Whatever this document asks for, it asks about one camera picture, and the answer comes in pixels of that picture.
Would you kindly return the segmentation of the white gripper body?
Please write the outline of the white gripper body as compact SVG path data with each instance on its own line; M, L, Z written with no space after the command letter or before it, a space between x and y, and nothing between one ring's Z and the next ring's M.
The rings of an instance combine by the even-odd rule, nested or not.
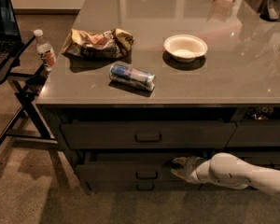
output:
M189 157L185 164L186 181L192 184L210 183L210 161L199 158Z

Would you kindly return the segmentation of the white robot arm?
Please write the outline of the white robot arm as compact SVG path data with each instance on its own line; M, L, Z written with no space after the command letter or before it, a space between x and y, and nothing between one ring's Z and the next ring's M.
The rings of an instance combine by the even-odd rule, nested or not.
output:
M210 160L191 156L172 160L179 168L171 173L191 184L210 183L230 189L248 186L280 199L280 171L242 161L229 153L218 153Z

